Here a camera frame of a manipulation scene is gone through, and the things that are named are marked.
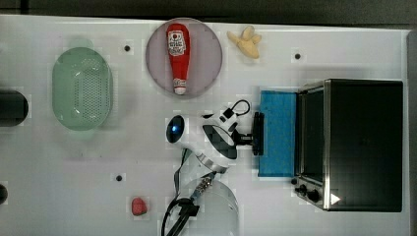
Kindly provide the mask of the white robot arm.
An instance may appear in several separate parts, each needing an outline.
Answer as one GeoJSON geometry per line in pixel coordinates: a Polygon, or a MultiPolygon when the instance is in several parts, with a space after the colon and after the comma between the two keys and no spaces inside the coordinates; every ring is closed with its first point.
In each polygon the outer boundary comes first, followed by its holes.
{"type": "Polygon", "coordinates": [[[166,126],[166,140],[180,147],[180,167],[174,173],[175,197],[168,205],[162,219],[161,236],[179,236],[191,217],[198,215],[198,198],[211,185],[218,174],[227,171],[238,157],[237,147],[249,145],[251,135],[242,135],[236,127],[239,117],[247,114],[225,108],[202,116],[176,115],[166,126]],[[186,159],[193,155],[208,172],[199,178],[197,186],[189,197],[180,197],[180,173],[186,159]]]}

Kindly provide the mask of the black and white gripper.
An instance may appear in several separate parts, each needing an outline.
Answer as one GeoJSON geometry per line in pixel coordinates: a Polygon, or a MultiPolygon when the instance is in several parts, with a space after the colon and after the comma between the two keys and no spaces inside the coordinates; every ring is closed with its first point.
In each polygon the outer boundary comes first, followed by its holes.
{"type": "Polygon", "coordinates": [[[237,158],[236,146],[253,144],[252,134],[234,132],[239,119],[231,108],[222,107],[218,112],[205,114],[202,118],[204,119],[203,129],[209,142],[225,158],[235,160],[237,158]],[[235,137],[240,138],[237,142],[232,138],[233,132],[235,137]]]}

